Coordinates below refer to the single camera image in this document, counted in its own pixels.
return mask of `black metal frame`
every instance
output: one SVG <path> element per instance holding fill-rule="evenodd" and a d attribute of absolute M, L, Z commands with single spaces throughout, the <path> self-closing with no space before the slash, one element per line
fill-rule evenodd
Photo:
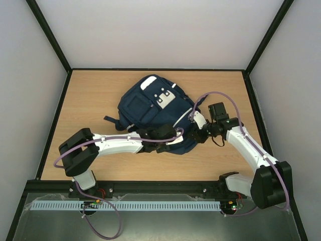
<path fill-rule="evenodd" d="M 59 114 L 63 105 L 63 101 L 67 92 L 68 84 L 72 75 L 73 70 L 155 70 L 155 71 L 241 71 L 243 74 L 243 79 L 249 96 L 249 100 L 252 106 L 254 118 L 257 124 L 257 128 L 260 134 L 263 148 L 272 154 L 271 145 L 268 140 L 265 125 L 262 119 L 261 111 L 258 106 L 258 102 L 255 96 L 255 92 L 250 80 L 250 73 L 253 70 L 255 64 L 262 55 L 264 49 L 268 45 L 270 39 L 275 33 L 277 27 L 284 18 L 286 12 L 290 8 L 294 0 L 284 0 L 281 8 L 277 12 L 271 26 L 266 32 L 264 38 L 262 39 L 258 49 L 256 50 L 252 60 L 250 61 L 246 70 L 241 69 L 133 69 L 133 68 L 74 68 L 72 69 L 64 56 L 54 34 L 52 33 L 45 17 L 43 16 L 37 2 L 35 0 L 26 0 L 32 12 L 34 13 L 37 21 L 39 22 L 41 28 L 46 34 L 49 42 L 51 43 L 53 49 L 55 50 L 58 58 L 60 59 L 62 65 L 64 66 L 66 72 L 68 73 L 66 82 L 59 100 L 57 111 L 54 116 L 54 120 L 50 129 L 50 133 L 46 142 L 46 146 L 39 164 L 39 168 L 36 174 L 35 180 L 29 180 L 26 184 L 16 214 L 14 216 L 10 231 L 7 236 L 7 241 L 14 238 L 16 228 L 18 226 L 19 218 L 22 213 L 23 207 L 28 193 L 66 193 L 70 187 L 70 181 L 41 181 L 41 174 L 45 165 L 45 161 L 48 155 L 48 151 L 51 145 L 53 134 L 58 122 Z M 145 182 L 145 181 L 98 181 L 99 185 L 112 186 L 113 193 L 126 194 L 126 193 L 184 193 L 189 195 L 203 195 L 205 198 L 216 198 L 217 200 L 225 201 L 226 199 L 220 196 L 216 190 L 213 188 L 217 185 L 217 181 L 183 181 L 183 182 Z M 301 240 L 307 240 L 302 221 L 297 210 L 293 193 L 290 194 L 290 206 L 293 211 L 294 219 L 299 231 Z"/>

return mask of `wooden tabletop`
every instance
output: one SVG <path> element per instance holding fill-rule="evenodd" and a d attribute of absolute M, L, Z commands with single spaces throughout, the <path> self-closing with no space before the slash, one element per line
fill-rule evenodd
<path fill-rule="evenodd" d="M 92 133 L 118 134 L 105 115 L 118 118 L 120 98 L 137 81 L 149 74 L 158 74 L 178 84 L 194 101 L 209 91 L 221 91 L 236 102 L 242 122 L 260 143 L 252 108 L 241 72 L 223 71 L 73 71 L 58 124 L 50 146 L 42 180 L 70 180 L 63 169 L 54 168 L 60 155 L 58 147 L 81 128 Z M 223 96 L 211 95 L 200 106 L 209 118 L 207 106 L 224 102 L 230 117 L 235 117 L 233 105 Z M 97 158 L 91 165 L 97 180 L 121 181 L 205 181 L 218 180 L 219 175 L 238 171 L 253 175 L 243 157 L 226 143 L 216 146 L 211 139 L 198 144 L 184 155 L 169 153 L 115 154 Z"/>

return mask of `backpack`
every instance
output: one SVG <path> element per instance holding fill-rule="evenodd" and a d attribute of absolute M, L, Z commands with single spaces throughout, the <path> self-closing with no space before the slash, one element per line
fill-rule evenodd
<path fill-rule="evenodd" d="M 182 155 L 193 149 L 197 142 L 187 138 L 193 123 L 188 119 L 194 102 L 175 83 L 152 74 L 136 83 L 120 99 L 119 119 L 105 116 L 115 123 L 116 130 L 134 132 L 137 129 L 158 128 L 164 124 L 184 129 L 184 140 L 168 145 L 166 152 Z"/>

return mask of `perforated metal strip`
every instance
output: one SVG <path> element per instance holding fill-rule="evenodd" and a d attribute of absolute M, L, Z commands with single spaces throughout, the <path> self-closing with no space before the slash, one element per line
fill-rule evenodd
<path fill-rule="evenodd" d="M 220 211 L 220 202 L 191 201 L 191 202 L 135 202 L 112 201 L 119 211 Z M 83 201 L 34 201 L 31 210 L 82 210 Z M 88 209 L 113 211 L 107 203 L 91 205 Z"/>

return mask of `robotic arm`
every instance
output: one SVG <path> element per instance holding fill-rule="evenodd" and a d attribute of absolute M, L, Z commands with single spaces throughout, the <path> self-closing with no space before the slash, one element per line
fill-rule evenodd
<path fill-rule="evenodd" d="M 220 176 L 219 181 L 223 183 L 222 192 L 239 192 L 253 199 L 254 203 L 261 209 L 283 203 L 285 193 L 282 185 L 271 165 L 266 161 L 268 158 L 282 176 L 288 189 L 292 191 L 291 167 L 287 162 L 278 162 L 267 153 L 248 134 L 245 127 L 240 126 L 237 118 L 229 118 L 223 103 L 209 106 L 212 122 L 206 120 L 198 111 L 194 112 L 191 120 L 194 127 L 188 133 L 188 138 L 204 143 L 208 137 L 221 136 L 232 144 L 251 166 L 254 178 L 245 177 L 237 172 L 226 173 Z M 139 139 L 165 140 L 168 138 L 179 138 L 171 142 L 152 143 Z M 92 134 L 89 128 L 81 129 L 70 139 L 64 142 L 59 151 L 61 154 L 86 141 L 97 141 L 87 145 L 86 149 L 78 148 L 62 158 L 65 173 L 73 177 L 82 190 L 97 189 L 96 179 L 89 170 L 95 158 L 103 155 L 116 153 L 142 153 L 157 151 L 162 152 L 166 145 L 181 142 L 182 133 L 177 132 L 171 125 L 160 128 L 138 129 L 136 132 L 123 135 L 99 135 Z"/>

